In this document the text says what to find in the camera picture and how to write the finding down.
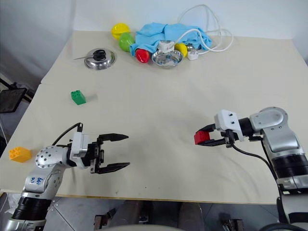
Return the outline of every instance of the blue cloth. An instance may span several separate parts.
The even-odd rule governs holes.
[[[140,31],[136,32],[135,43],[129,47],[132,56],[135,56],[136,49],[144,49],[150,53],[154,53],[157,50],[159,41],[170,40],[176,41],[178,38],[190,29],[198,29],[201,32],[204,43],[210,47],[212,40],[206,33],[197,26],[186,26],[183,24],[161,24],[150,23],[143,26]],[[185,35],[179,43],[192,44],[196,49],[201,45],[202,49],[206,50],[200,41],[198,32],[192,31]]]

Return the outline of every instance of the yellow ball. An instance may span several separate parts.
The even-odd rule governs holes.
[[[177,43],[174,45],[174,49],[181,52],[183,57],[187,56],[187,47],[184,43]]]
[[[129,26],[125,23],[115,24],[111,29],[111,34],[116,40],[119,40],[121,34],[125,32],[130,32]]]

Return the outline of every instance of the red block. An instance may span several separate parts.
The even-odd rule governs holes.
[[[198,131],[194,135],[194,144],[199,144],[208,140],[210,140],[210,133],[208,131]]]

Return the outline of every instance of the red ball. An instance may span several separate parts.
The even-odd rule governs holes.
[[[141,63],[147,63],[150,60],[150,53],[144,49],[137,49],[136,59]]]

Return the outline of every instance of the table surface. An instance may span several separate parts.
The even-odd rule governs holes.
[[[72,60],[96,47],[116,52],[112,67],[93,71],[82,60]],[[278,191],[262,161],[224,146],[194,145],[193,135],[212,124],[220,109],[247,117],[277,106],[288,112],[289,126],[308,148],[308,124],[301,122],[308,112],[307,84],[308,67],[290,40],[235,38],[225,52],[184,59],[165,70],[138,63],[107,32],[76,31],[0,159],[0,188],[20,192],[34,167],[34,157],[25,163],[10,161],[10,149],[23,146],[34,156],[82,122],[92,141],[104,133],[128,135],[105,142],[105,162],[131,164],[104,175],[67,169],[58,195],[274,204]],[[87,103],[76,105],[70,98],[73,90],[81,90]],[[72,134],[59,143],[67,144]],[[259,142],[238,146],[265,156]]]

